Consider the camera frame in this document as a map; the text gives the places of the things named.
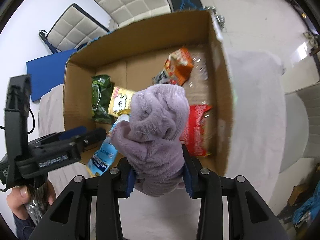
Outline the left hand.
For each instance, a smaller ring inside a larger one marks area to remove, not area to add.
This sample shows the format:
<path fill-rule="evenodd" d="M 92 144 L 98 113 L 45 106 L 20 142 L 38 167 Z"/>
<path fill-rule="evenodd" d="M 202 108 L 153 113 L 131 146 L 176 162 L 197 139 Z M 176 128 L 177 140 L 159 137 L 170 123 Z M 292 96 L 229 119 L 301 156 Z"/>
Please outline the left hand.
<path fill-rule="evenodd" d="M 52 183 L 47 181 L 47 202 L 52 205 L 56 199 L 56 193 Z M 29 215 L 25 208 L 25 204 L 30 202 L 30 192 L 27 186 L 17 186 L 11 189 L 11 192 L 7 195 L 7 204 L 12 213 L 21 220 L 26 220 Z"/>

